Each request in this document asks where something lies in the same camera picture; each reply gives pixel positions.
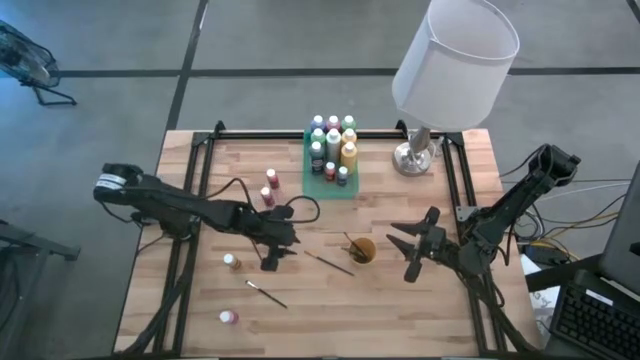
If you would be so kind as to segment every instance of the concrete floor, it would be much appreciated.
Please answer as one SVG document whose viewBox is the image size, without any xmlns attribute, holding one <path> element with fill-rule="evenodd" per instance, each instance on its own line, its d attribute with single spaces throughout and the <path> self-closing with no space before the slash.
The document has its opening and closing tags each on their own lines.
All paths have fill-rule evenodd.
<svg viewBox="0 0 640 360">
<path fill-rule="evenodd" d="M 182 67 L 200 0 L 0 0 L 0 19 L 49 47 L 63 70 Z M 518 29 L 514 67 L 639 67 L 640 23 L 625 0 L 493 0 Z M 194 69 L 397 67 L 426 0 L 209 0 Z M 583 159 L 579 181 L 555 193 L 624 183 L 640 160 L 639 75 L 507 78 L 489 128 L 509 170 L 544 142 Z M 397 118 L 390 77 L 192 78 L 177 128 L 300 128 L 316 113 L 351 113 L 363 127 Z M 156 167 L 178 84 L 166 78 L 63 79 L 76 108 L 43 108 L 0 78 L 0 218 L 70 245 L 50 262 L 21 358 L 106 355 L 113 345 L 138 230 L 91 197 L 104 162 Z M 505 187 L 522 172 L 505 179 Z M 544 217 L 595 214 L 625 186 L 540 203 Z M 579 256 L 602 250 L 610 227 L 568 233 Z"/>
</svg>

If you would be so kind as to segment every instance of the metal bracket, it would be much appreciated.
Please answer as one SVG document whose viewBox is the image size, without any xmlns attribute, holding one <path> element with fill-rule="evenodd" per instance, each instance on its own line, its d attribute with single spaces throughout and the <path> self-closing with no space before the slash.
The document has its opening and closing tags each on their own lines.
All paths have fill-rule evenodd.
<svg viewBox="0 0 640 360">
<path fill-rule="evenodd" d="M 452 143 L 457 146 L 464 146 L 464 138 L 462 137 L 462 133 L 447 133 L 447 139 L 451 140 Z"/>
<path fill-rule="evenodd" d="M 456 206 L 456 220 L 458 222 L 465 222 L 478 209 L 477 206 Z"/>
</svg>

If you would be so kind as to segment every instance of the yellow cable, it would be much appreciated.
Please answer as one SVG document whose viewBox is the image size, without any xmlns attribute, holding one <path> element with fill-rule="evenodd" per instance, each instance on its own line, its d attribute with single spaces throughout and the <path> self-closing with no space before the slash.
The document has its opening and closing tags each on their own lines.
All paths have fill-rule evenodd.
<svg viewBox="0 0 640 360">
<path fill-rule="evenodd" d="M 555 235 L 549 234 L 546 237 L 544 237 L 542 239 L 539 239 L 539 240 L 536 240 L 534 242 L 545 241 L 545 240 L 548 240 L 549 238 L 555 238 L 555 237 L 558 237 L 558 236 L 564 234 L 565 232 L 567 232 L 567 231 L 569 231 L 569 230 L 571 230 L 571 229 L 573 229 L 573 228 L 575 228 L 577 226 L 580 226 L 580 225 L 583 225 L 583 224 L 588 224 L 588 223 L 590 223 L 592 221 L 596 221 L 596 220 L 607 219 L 607 218 L 610 218 L 610 217 L 613 217 L 613 216 L 618 216 L 618 211 L 615 211 L 615 212 L 612 212 L 612 213 L 609 213 L 609 214 L 606 214 L 606 215 L 596 216 L 593 219 L 587 219 L 587 220 L 583 220 L 583 221 L 578 221 L 578 222 L 572 224 L 571 226 L 567 226 L 566 228 L 562 229 L 559 233 L 557 233 Z"/>
<path fill-rule="evenodd" d="M 580 260 L 580 258 L 576 254 L 572 253 L 571 251 L 565 251 L 561 247 L 553 245 L 553 244 L 548 243 L 546 241 L 533 242 L 530 245 L 531 246 L 537 246 L 537 247 L 547 247 L 547 248 L 557 249 L 557 250 L 560 250 L 561 252 L 563 252 L 565 255 L 574 258 L 575 260 Z"/>
</svg>

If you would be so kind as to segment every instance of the paint cup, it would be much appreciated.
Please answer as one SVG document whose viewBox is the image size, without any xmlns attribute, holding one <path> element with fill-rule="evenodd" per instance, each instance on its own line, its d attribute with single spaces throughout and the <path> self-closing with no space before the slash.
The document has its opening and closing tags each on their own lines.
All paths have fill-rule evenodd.
<svg viewBox="0 0 640 360">
<path fill-rule="evenodd" d="M 224 264 L 230 267 L 232 270 L 236 270 L 240 268 L 240 265 L 242 265 L 240 260 L 238 260 L 238 258 L 233 256 L 232 254 L 225 254 L 222 260 L 224 261 Z"/>
<path fill-rule="evenodd" d="M 362 252 L 364 252 L 364 254 L 366 255 L 366 259 L 363 260 L 361 256 L 358 256 L 359 254 L 361 254 L 358 248 L 351 244 L 349 246 L 349 257 L 354 263 L 359 265 L 366 265 L 370 264 L 373 259 L 376 258 L 377 250 L 376 244 L 373 242 L 373 240 L 367 238 L 358 238 L 353 242 L 356 243 L 358 248 L 360 248 L 360 250 L 362 250 Z"/>
<path fill-rule="evenodd" d="M 238 322 L 239 318 L 235 311 L 225 310 L 220 313 L 220 321 L 222 321 L 223 324 L 233 325 Z"/>
</svg>

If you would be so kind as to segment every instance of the black keyboard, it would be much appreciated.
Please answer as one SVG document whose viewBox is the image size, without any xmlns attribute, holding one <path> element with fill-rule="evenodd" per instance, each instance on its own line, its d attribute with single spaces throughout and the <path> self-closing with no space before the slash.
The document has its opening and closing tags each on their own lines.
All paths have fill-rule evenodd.
<svg viewBox="0 0 640 360">
<path fill-rule="evenodd" d="M 638 312 L 602 292 L 575 282 L 563 286 L 551 332 L 603 359 L 640 360 Z"/>
</svg>

